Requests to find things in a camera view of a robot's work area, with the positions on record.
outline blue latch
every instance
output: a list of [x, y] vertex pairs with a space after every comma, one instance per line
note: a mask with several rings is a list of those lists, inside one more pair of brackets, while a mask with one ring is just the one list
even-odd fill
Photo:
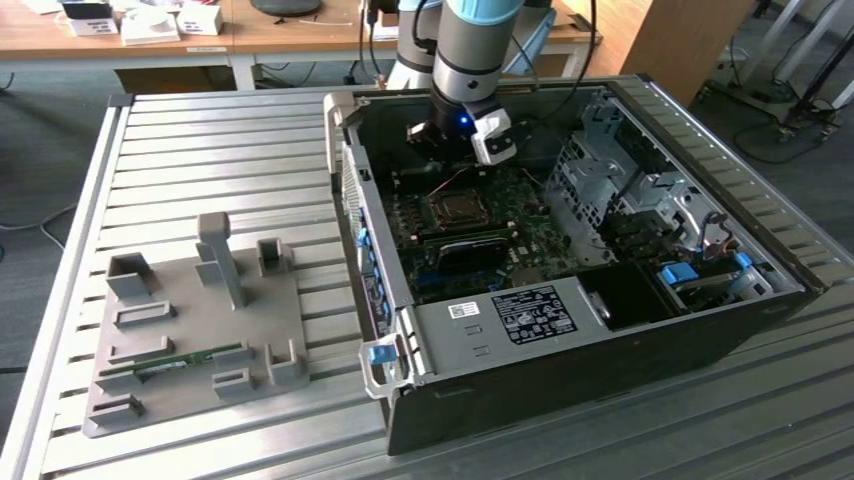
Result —
[[744, 270], [748, 266], [752, 265], [752, 258], [749, 258], [749, 255], [747, 255], [744, 252], [739, 252], [735, 254], [735, 262], [741, 267], [741, 270]]
[[370, 365], [390, 363], [397, 359], [397, 350], [393, 345], [374, 345], [368, 349], [368, 362]]
[[361, 248], [370, 246], [370, 237], [368, 235], [368, 228], [361, 227], [358, 230], [358, 236], [356, 237], [356, 245]]
[[667, 265], [661, 270], [661, 276], [664, 277], [668, 285], [696, 280], [699, 278], [696, 271], [693, 271], [693, 267], [691, 267], [687, 262]]

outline white label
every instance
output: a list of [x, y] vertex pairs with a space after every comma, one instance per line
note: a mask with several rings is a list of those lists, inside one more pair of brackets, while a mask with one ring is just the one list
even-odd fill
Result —
[[188, 53], [224, 52], [225, 47], [186, 47]]
[[450, 312], [450, 318], [469, 317], [480, 314], [476, 302], [460, 303], [458, 305], [450, 305], [448, 307]]

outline motherboard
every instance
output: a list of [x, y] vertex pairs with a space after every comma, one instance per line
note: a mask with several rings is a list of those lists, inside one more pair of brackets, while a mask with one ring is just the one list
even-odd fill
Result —
[[530, 171], [468, 166], [429, 181], [392, 176], [382, 207], [416, 304], [538, 283], [577, 269], [570, 239], [554, 228], [542, 200], [545, 180]]

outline floor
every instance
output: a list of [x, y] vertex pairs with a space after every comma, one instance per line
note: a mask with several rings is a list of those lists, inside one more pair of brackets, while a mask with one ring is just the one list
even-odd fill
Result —
[[[767, 19], [748, 20], [736, 35], [735, 44], [748, 51], [767, 31]], [[775, 54], [764, 65], [767, 71], [791, 41], [803, 32], [789, 26]], [[815, 50], [792, 79], [805, 84], [833, 48], [827, 41]], [[309, 73], [309, 64], [288, 66], [272, 72], [292, 84]], [[317, 65], [304, 86], [337, 85], [346, 74], [348, 63]], [[854, 78], [854, 58], [848, 58], [827, 85], [832, 97]], [[0, 223], [21, 224], [42, 218], [75, 201], [87, 159], [94, 145], [106, 97], [121, 93], [111, 72], [78, 72], [50, 75], [22, 73], [11, 88], [0, 93]], [[711, 95], [692, 111], [717, 136], [731, 142], [743, 128], [764, 121], [764, 116], [728, 100]], [[840, 112], [841, 120], [852, 111]], [[787, 157], [812, 148], [815, 131], [785, 144], [777, 144], [771, 129], [757, 130], [743, 139], [749, 152], [768, 159]], [[849, 195], [849, 152], [854, 136], [847, 128], [795, 161], [784, 165], [751, 162], [783, 194], [803, 209], [845, 248], [854, 250], [854, 195]], [[70, 215], [50, 223], [50, 231], [65, 238]], [[3, 257], [0, 261], [0, 368], [27, 362], [31, 344], [46, 303], [59, 251], [37, 230], [0, 232]], [[0, 445], [22, 375], [0, 375]]]

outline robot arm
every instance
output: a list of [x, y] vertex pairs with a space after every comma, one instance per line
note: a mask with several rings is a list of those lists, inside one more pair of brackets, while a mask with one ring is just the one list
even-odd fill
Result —
[[[462, 144], [470, 145], [477, 162], [484, 165], [496, 165], [516, 154], [517, 140], [526, 132], [524, 126], [513, 126], [506, 111], [494, 99], [494, 89], [504, 71], [508, 49], [517, 50], [514, 44], [510, 47], [510, 42], [516, 17], [522, 8], [536, 10], [525, 12], [528, 20], [530, 15], [538, 14], [541, 18], [533, 28], [529, 21], [522, 25], [522, 44], [530, 49], [528, 58], [533, 58], [544, 42], [542, 32], [546, 35], [553, 22], [549, 0], [444, 2], [432, 68], [429, 115], [424, 123], [409, 129], [409, 143], [429, 152], [433, 159], [458, 158]], [[424, 10], [418, 20], [418, 36], [424, 26], [422, 15]], [[402, 32], [406, 32], [402, 25], [400, 31], [402, 37]], [[416, 45], [418, 42], [412, 39], [412, 43]], [[509, 66], [514, 67], [513, 71], [517, 70], [517, 58]]]

